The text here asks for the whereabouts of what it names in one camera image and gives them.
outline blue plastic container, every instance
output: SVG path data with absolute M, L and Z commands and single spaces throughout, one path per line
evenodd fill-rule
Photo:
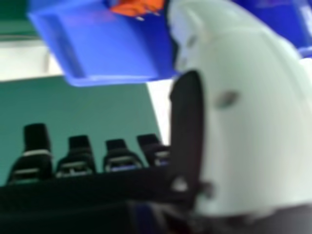
M 114 14 L 103 0 L 30 0 L 28 16 L 74 86 L 143 83 L 175 74 L 164 16 Z
M 302 56 L 312 56 L 312 10 L 308 0 L 234 1 L 293 43 Z

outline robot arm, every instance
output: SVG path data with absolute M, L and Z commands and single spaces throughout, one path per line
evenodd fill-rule
M 171 177 L 195 212 L 271 213 L 312 201 L 310 81 L 299 54 L 225 0 L 172 0 L 181 72 L 171 94 Z

